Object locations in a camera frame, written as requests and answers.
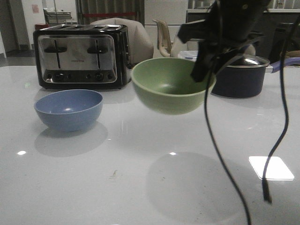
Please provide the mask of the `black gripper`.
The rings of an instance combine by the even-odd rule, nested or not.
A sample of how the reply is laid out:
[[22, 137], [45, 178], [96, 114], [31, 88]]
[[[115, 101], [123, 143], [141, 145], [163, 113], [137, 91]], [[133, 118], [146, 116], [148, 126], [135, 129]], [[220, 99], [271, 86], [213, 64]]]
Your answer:
[[[199, 50], [191, 72], [196, 82], [204, 81], [209, 72], [217, 74], [224, 65], [226, 54], [242, 54], [252, 44], [260, 42], [264, 35], [253, 30], [250, 20], [199, 20], [181, 25], [178, 38], [181, 42], [198, 41], [206, 48]], [[213, 47], [221, 45], [220, 53]]]

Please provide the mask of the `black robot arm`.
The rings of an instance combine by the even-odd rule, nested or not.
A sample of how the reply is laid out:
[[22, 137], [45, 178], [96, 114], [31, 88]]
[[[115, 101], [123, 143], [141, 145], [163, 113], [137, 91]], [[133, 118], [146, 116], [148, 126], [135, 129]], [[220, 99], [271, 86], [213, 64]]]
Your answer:
[[207, 74], [217, 74], [240, 59], [247, 46], [259, 42], [263, 35], [253, 31], [268, 0], [217, 0], [204, 20], [182, 24], [178, 38], [186, 43], [198, 42], [198, 55], [191, 77], [202, 82]]

